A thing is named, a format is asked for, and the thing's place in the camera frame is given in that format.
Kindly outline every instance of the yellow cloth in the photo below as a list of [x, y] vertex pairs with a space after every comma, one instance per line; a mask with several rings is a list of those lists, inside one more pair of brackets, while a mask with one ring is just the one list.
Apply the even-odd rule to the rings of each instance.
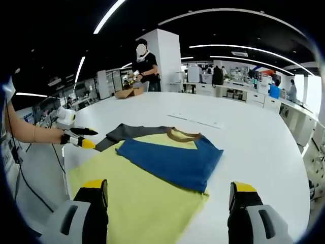
[[[193, 142], [176, 142], [166, 134], [137, 140], [196, 149]], [[109, 244], [176, 243], [208, 195], [175, 187], [118, 156], [115, 149], [122, 144], [119, 142], [69, 172], [73, 195], [88, 181], [107, 180]]]

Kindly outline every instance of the hand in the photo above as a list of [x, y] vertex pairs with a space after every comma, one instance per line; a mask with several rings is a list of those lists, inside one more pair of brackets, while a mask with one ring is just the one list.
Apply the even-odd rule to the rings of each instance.
[[142, 78], [143, 78], [142, 75], [138, 75], [138, 76], [136, 77], [136, 80], [140, 81]]

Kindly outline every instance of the cardboard box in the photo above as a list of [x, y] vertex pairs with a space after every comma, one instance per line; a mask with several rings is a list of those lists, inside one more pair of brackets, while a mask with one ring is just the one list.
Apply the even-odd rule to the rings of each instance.
[[143, 86], [140, 88], [131, 88], [127, 90], [119, 90], [115, 93], [116, 98], [128, 98], [137, 95], [141, 95], [143, 93]]

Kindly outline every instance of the black ceiling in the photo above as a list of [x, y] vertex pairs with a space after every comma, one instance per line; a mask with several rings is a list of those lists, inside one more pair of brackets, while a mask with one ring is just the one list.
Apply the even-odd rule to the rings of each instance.
[[[94, 77], [102, 69], [121, 67], [135, 56], [135, 38], [161, 28], [179, 35], [182, 56], [192, 60], [210, 60], [210, 55], [232, 56], [231, 51], [243, 49], [191, 45], [233, 44], [275, 52], [298, 63], [314, 61], [307, 39], [275, 20], [240, 12], [196, 14], [158, 26], [169, 18], [210, 8], [239, 8], [264, 11], [298, 29], [313, 35], [322, 43], [317, 30], [322, 29], [315, 6], [257, 4], [245, 1], [150, 1], [126, 0], [104, 25], [98, 35], [93, 31], [112, 0], [80, 1], [11, 1], [2, 8], [4, 28], [2, 70], [13, 75], [18, 92], [51, 95], [55, 90], [47, 83], [53, 77], [76, 74], [80, 59], [86, 56], [79, 80]], [[247, 50], [248, 58], [278, 67], [292, 65], [282, 59]]]

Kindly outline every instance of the brown collar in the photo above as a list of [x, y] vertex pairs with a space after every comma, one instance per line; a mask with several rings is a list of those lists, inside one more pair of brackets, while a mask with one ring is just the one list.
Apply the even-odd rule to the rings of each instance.
[[[173, 130], [173, 131], [180, 132], [180, 133], [182, 133], [184, 136], [188, 136], [188, 137], [191, 137], [191, 138], [179, 138], [179, 137], [175, 136], [175, 135], [172, 133], [172, 130]], [[177, 130], [175, 127], [168, 128], [168, 129], [167, 129], [167, 135], [168, 135], [168, 137], [171, 138], [172, 140], [174, 140], [174, 141], [178, 141], [178, 142], [189, 142], [189, 141], [194, 141], [194, 140], [200, 139], [200, 138], [202, 137], [201, 133], [198, 133], [198, 134], [189, 134], [189, 133], [185, 133], [185, 132], [182, 132], [182, 131], [180, 131], [180, 130]]]

